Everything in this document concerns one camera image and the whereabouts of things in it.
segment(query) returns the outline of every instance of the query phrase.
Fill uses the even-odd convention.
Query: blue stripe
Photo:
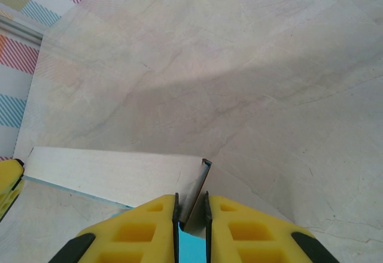
[[[61,18],[58,14],[34,1],[29,1],[21,10],[21,13],[46,26],[51,26]]]
[[[26,100],[0,94],[0,125],[20,128]]]

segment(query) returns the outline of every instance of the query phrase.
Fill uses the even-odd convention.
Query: marble surface
[[[340,261],[377,262],[382,6],[84,0],[44,36],[15,156],[46,145],[206,157]]]

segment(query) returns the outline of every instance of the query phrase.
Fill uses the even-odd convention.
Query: white marble countertop
[[[382,6],[84,0],[44,37],[15,155],[46,145],[206,157],[340,261],[378,262]]]

